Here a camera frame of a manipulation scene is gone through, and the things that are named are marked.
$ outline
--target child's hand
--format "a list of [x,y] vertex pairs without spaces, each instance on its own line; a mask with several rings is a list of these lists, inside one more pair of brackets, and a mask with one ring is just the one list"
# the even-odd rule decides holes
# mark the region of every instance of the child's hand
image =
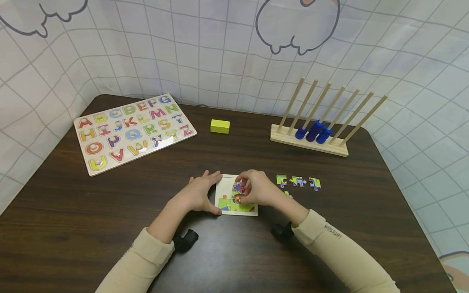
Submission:
[[215,207],[207,197],[210,187],[221,180],[221,173],[217,171],[209,175],[208,170],[204,172],[201,177],[191,177],[189,184],[186,185],[178,194],[174,196],[181,206],[186,207],[187,212],[193,211],[207,211],[214,215],[221,215],[221,210]]
[[282,191],[267,178],[263,171],[244,171],[234,181],[241,181],[241,184],[246,188],[244,191],[245,196],[241,197],[242,204],[257,203],[275,207],[279,196],[280,198],[284,196]]

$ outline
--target wooden base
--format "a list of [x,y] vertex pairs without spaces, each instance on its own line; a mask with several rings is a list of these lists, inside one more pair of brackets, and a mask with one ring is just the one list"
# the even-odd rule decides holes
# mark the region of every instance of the wooden base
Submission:
[[305,138],[297,139],[295,133],[297,129],[293,129],[291,135],[287,135],[289,127],[282,126],[280,133],[277,133],[279,126],[277,124],[272,124],[270,127],[270,140],[273,142],[289,144],[309,150],[317,150],[328,154],[333,154],[341,157],[348,156],[347,145],[339,146],[343,141],[341,138],[337,138],[333,144],[330,144],[332,137],[329,137],[324,144],[319,144],[316,141],[308,142]]

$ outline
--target puzzle board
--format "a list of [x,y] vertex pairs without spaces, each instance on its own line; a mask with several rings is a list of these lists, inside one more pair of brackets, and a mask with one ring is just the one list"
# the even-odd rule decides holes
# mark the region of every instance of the puzzle board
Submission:
[[169,94],[79,117],[74,126],[90,176],[197,134]]
[[215,206],[221,209],[222,215],[258,216],[257,204],[240,204],[244,196],[244,186],[235,183],[237,175],[223,174],[215,190]]

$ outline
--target fabric backdrop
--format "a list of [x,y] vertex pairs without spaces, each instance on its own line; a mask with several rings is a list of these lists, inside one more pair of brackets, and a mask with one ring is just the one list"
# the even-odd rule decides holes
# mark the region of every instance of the fabric backdrop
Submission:
[[364,112],[389,95],[364,127],[435,253],[469,274],[468,12],[466,0],[0,0],[0,212],[99,94],[282,115],[304,76],[320,89],[303,116],[327,82],[317,116],[347,86],[328,120],[356,88],[357,101],[375,92]]

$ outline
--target wooden peg stacking toy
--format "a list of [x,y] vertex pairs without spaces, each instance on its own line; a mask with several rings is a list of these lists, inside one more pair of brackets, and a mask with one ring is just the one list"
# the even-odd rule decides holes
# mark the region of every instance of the wooden peg stacking toy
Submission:
[[351,123],[353,118],[355,118],[358,113],[363,109],[363,107],[369,102],[371,97],[374,95],[373,92],[370,92],[366,98],[363,100],[363,102],[360,103],[360,105],[351,113],[350,117],[347,119],[347,121],[342,125],[342,127],[339,129],[339,131],[335,134],[334,137],[331,137],[333,131],[332,128],[333,126],[339,121],[339,119],[342,117],[344,112],[349,108],[351,103],[354,101],[360,90],[356,89],[352,95],[348,98],[344,106],[339,110],[339,113],[335,115],[335,117],[332,118],[331,123],[325,127],[325,119],[328,116],[328,114],[331,112],[332,108],[336,104],[336,102],[340,99],[342,96],[343,92],[345,91],[345,86],[342,86],[337,95],[334,97],[334,99],[331,101],[330,105],[327,106],[326,111],[321,115],[321,117],[313,123],[313,125],[308,129],[308,124],[314,117],[314,114],[319,108],[319,105],[321,105],[321,102],[324,100],[324,97],[326,96],[327,92],[329,91],[331,84],[328,83],[322,93],[319,95],[318,99],[315,101],[314,106],[311,109],[311,112],[309,113],[305,123],[302,126],[299,126],[298,129],[295,129],[295,125],[298,122],[298,119],[300,118],[308,100],[310,99],[314,89],[316,88],[318,84],[318,80],[315,80],[313,84],[310,87],[310,90],[306,94],[306,97],[298,111],[298,113],[295,115],[295,118],[293,120],[293,123],[289,127],[285,127],[284,123],[285,120],[287,119],[288,114],[290,113],[291,107],[293,105],[293,102],[295,101],[298,92],[300,91],[301,86],[303,85],[304,78],[301,78],[300,81],[298,82],[298,85],[296,86],[295,92],[293,93],[293,96],[290,100],[290,103],[288,104],[288,107],[282,117],[282,120],[279,125],[272,124],[271,125],[271,131],[270,131],[270,140],[278,143],[284,143],[284,144],[289,144],[293,146],[297,146],[300,148],[305,148],[305,149],[310,149],[310,150],[317,150],[337,156],[342,156],[342,157],[347,157],[348,156],[348,149],[346,142],[350,140],[350,138],[358,131],[358,129],[368,120],[368,118],[373,115],[373,113],[384,103],[384,101],[387,99],[387,96],[383,96],[368,112],[363,119],[355,126],[355,128],[350,132],[349,135],[345,139],[339,138],[339,135],[344,131],[344,129]]
[[[306,103],[309,101],[311,94],[313,93],[314,89],[316,88],[316,85],[318,84],[319,80],[315,80],[313,84],[310,87],[310,90],[306,94],[306,98],[303,101],[303,104],[301,104],[300,110],[298,111],[298,114],[296,115],[295,119],[293,120],[292,125],[290,126],[290,129],[288,130],[287,134],[290,135],[290,133],[293,130],[293,127],[295,126],[296,122],[298,121],[298,118],[300,118],[301,113],[303,112],[304,107],[306,106]],[[301,126],[298,128],[298,130],[295,133],[295,137],[298,139],[302,139],[305,134],[306,134],[307,128],[302,128]]]
[[[325,95],[327,94],[327,91],[329,91],[330,87],[331,87],[330,83],[328,83],[325,86],[325,88],[323,89],[323,92],[321,93],[318,100],[316,101],[316,104],[314,105],[313,109],[311,110],[311,113],[308,116],[308,120],[310,120],[312,118],[312,116],[314,115],[314,113],[318,109],[319,105],[321,104],[322,100],[324,99]],[[314,124],[311,126],[310,131],[306,135],[306,140],[309,141],[309,142],[314,141],[314,139],[316,138],[316,136],[322,130],[323,127],[324,127],[324,123],[319,121],[319,120],[316,120],[316,122],[314,122]]]
[[[339,91],[339,93],[337,94],[338,96],[340,96],[345,90],[345,87],[342,87]],[[335,118],[332,120],[331,124],[329,124],[328,127],[324,128],[321,133],[318,135],[318,137],[316,138],[316,142],[317,143],[320,143],[320,144],[323,144],[326,142],[326,140],[328,139],[328,137],[331,136],[332,134],[332,127],[334,127],[335,123],[337,122],[337,120],[339,120],[339,118],[342,116],[342,114],[345,112],[345,110],[348,108],[348,106],[350,105],[350,103],[352,103],[352,101],[355,99],[355,97],[358,95],[358,92],[360,90],[359,89],[356,89],[355,92],[350,96],[350,98],[347,100],[347,102],[345,103],[345,105],[342,107],[342,109],[339,111],[339,113],[335,116]]]
[[[326,111],[324,112],[323,116],[321,117],[321,119],[319,120],[319,123],[321,125],[324,125],[324,119],[329,115],[329,112],[331,111],[332,107],[334,107],[335,103],[337,102],[337,100],[340,98],[340,96],[342,95],[342,93],[344,92],[345,90],[345,87],[342,86],[340,88],[340,91],[337,93],[337,95],[335,95],[335,98],[334,100],[332,100],[332,103],[327,107]],[[327,128],[323,128],[322,131],[321,131],[321,134],[319,134],[318,138],[316,139],[317,143],[325,143],[325,141],[327,140],[327,138],[332,134],[332,130],[331,129],[327,129]]]

